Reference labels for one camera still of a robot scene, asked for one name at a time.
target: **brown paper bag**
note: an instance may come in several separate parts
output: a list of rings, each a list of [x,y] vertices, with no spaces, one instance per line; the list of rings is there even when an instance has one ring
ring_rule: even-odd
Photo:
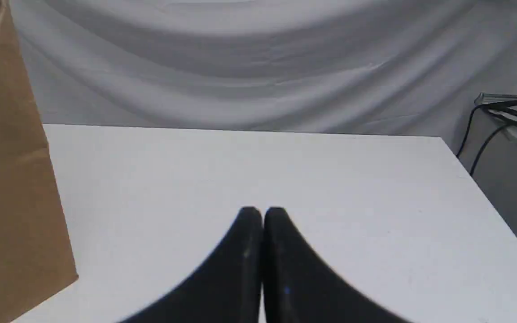
[[[47,139],[0,0],[0,323],[76,279]]]

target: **white fabric backdrop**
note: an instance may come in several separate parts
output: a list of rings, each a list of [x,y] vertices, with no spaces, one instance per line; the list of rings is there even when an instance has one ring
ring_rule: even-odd
[[[479,92],[517,94],[508,0],[13,0],[12,13],[46,123],[455,146]]]

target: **table surface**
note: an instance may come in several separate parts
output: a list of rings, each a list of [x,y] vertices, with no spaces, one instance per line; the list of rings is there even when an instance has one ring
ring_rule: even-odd
[[[188,276],[246,205],[285,207],[344,280],[414,323],[517,322],[517,239],[441,139],[45,131],[80,280],[17,323],[120,321]]]

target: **white curtain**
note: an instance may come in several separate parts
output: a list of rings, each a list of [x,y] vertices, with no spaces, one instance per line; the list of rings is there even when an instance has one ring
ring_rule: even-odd
[[[517,94],[508,0],[13,0],[46,123],[438,135]]]

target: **wire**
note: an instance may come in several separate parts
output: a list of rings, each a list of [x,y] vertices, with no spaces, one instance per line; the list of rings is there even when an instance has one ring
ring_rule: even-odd
[[[466,126],[466,132],[464,134],[464,137],[462,139],[462,144],[460,145],[460,149],[458,150],[458,153],[456,153],[456,157],[460,157],[460,155],[464,151],[464,147],[466,146],[466,141],[468,139],[468,134],[470,134],[470,128],[472,127],[472,119],[474,118],[474,113],[476,113],[477,110],[482,110],[486,114],[488,114],[491,117],[494,117],[498,120],[501,120],[504,122],[503,125],[498,127],[494,132],[492,132],[488,138],[486,138],[486,141],[482,144],[482,147],[478,150],[478,153],[476,154],[476,158],[474,159],[474,162],[472,163],[472,168],[470,168],[470,176],[474,174],[474,171],[476,170],[476,166],[478,166],[478,162],[480,161],[480,157],[482,157],[482,153],[490,143],[490,141],[497,135],[500,131],[504,130],[507,127],[517,127],[517,119],[512,119],[511,117],[517,118],[517,110],[512,109],[511,107],[517,106],[517,100],[511,100],[511,101],[503,101],[503,102],[494,102],[492,104],[482,104],[476,106],[474,109],[472,109],[472,112],[470,112],[470,117],[468,118],[468,125]]]

